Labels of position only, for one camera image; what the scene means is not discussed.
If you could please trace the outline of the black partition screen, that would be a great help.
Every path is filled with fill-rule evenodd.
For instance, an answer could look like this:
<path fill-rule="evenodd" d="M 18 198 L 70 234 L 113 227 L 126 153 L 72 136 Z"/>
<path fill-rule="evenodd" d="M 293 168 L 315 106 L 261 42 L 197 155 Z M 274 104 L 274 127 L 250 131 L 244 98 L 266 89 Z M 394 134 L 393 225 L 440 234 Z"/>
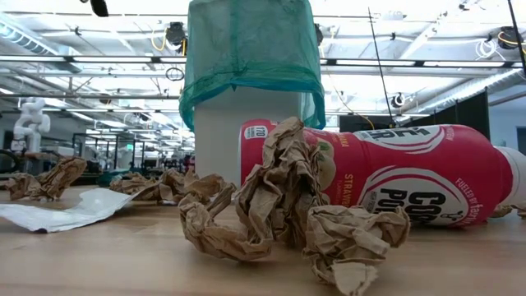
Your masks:
<path fill-rule="evenodd" d="M 440 112 L 434 111 L 431 115 L 424 118 L 410 119 L 401 127 L 421 127 L 437 124 L 459 124 L 471 127 L 483 134 L 488 140 L 490 135 L 488 93 L 473 95 L 468 99 L 454 103 Z"/>

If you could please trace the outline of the distant black shelving frame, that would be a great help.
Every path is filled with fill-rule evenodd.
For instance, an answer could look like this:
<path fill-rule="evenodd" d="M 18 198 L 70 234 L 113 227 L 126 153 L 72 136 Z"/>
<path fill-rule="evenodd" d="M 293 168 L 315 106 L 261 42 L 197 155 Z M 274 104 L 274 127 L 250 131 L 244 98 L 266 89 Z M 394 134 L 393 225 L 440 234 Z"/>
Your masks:
<path fill-rule="evenodd" d="M 195 152 L 195 138 L 175 130 L 101 129 L 72 136 L 74 154 L 103 170 L 177 167 Z"/>

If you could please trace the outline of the ceiling light rail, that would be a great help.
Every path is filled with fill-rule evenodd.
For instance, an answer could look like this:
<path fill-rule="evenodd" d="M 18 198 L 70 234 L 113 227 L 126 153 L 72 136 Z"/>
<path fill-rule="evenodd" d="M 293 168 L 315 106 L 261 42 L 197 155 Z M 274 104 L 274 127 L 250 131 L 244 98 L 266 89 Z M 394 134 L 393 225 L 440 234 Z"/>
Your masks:
<path fill-rule="evenodd" d="M 47 56 L 47 55 L 0 55 L 0 62 L 75 62 L 75 63 L 161 63 L 184 64 L 185 57 L 139 57 L 139 56 Z M 487 68 L 515 69 L 523 64 L 518 61 L 432 61 L 432 60 L 375 60 L 322 58 L 321 66 L 336 67 L 435 67 L 435 68 Z"/>

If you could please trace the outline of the red protein shake bottle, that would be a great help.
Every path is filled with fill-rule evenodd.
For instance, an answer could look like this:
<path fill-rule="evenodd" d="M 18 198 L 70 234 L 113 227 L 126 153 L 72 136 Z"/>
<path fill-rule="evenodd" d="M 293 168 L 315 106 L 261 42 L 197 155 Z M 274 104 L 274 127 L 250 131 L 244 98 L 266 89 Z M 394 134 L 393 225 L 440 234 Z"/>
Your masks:
<path fill-rule="evenodd" d="M 526 156 L 493 146 L 471 127 L 304 128 L 307 143 L 320 149 L 326 206 L 370 213 L 401 207 L 416 223 L 466 227 L 490 218 L 497 206 L 526 202 Z"/>

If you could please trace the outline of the white plastic trash bin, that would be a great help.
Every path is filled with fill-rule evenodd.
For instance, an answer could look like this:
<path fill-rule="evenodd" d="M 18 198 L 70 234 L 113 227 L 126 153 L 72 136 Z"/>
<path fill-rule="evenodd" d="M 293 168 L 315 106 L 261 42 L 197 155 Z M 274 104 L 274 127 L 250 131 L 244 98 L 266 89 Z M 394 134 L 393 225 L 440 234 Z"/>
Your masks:
<path fill-rule="evenodd" d="M 304 95 L 297 92 L 228 88 L 194 111 L 196 171 L 217 173 L 241 185 L 262 161 L 270 124 L 299 116 Z"/>

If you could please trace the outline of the teal plastic trash bag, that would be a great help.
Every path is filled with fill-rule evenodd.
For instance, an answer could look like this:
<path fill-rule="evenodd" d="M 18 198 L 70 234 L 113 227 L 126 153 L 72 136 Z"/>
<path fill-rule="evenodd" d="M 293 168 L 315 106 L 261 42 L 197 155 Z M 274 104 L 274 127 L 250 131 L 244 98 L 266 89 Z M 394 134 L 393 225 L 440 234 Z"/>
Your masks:
<path fill-rule="evenodd" d="M 198 104 L 228 88 L 297 92 L 300 118 L 326 125 L 321 61 L 308 0 L 191 0 L 179 112 L 194 127 Z"/>

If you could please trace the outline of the silver ventilation duct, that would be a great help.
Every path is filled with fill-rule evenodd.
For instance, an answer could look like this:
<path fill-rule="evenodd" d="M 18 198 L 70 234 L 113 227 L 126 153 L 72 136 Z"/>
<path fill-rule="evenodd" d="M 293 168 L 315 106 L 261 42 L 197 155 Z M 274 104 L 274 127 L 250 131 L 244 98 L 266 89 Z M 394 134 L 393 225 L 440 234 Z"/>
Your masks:
<path fill-rule="evenodd" d="M 475 78 L 414 105 L 407 113 L 427 113 L 448 108 L 456 101 L 463 101 L 484 91 L 492 94 L 522 82 L 526 82 L 526 74 L 522 69 L 497 73 L 487 78 Z"/>
<path fill-rule="evenodd" d="M 38 41 L 37 39 L 17 29 L 13 25 L 9 25 L 0 21 L 0 39 L 15 44 L 34 55 L 40 56 L 58 56 L 58 51 L 52 49 L 50 46 Z M 81 69 L 70 62 L 51 62 L 58 70 L 68 71 L 70 73 L 80 73 Z"/>

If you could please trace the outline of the distant wooden workbench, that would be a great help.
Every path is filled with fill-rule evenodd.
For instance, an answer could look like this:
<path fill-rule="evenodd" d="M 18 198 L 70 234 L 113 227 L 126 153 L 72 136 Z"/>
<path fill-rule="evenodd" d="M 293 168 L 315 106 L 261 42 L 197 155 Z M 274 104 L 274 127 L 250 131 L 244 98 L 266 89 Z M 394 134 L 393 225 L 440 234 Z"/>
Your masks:
<path fill-rule="evenodd" d="M 47 152 L 11 152 L 0 149 L 0 164 L 2 155 L 12 160 L 10 168 L 0 168 L 0 174 L 26 174 L 40 177 L 73 177 L 77 179 L 87 167 L 85 159 L 75 156 L 63 156 L 54 151 Z"/>

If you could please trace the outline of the white paper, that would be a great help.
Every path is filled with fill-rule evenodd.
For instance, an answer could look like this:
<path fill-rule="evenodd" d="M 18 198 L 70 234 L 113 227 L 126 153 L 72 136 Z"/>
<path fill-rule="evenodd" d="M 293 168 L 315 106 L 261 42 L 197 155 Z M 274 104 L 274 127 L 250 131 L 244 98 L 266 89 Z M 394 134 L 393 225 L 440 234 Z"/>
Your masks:
<path fill-rule="evenodd" d="M 106 220 L 135 197 L 136 194 L 96 188 L 81 193 L 80 202 L 65 210 L 0 204 L 0 217 L 32 232 L 62 232 Z"/>

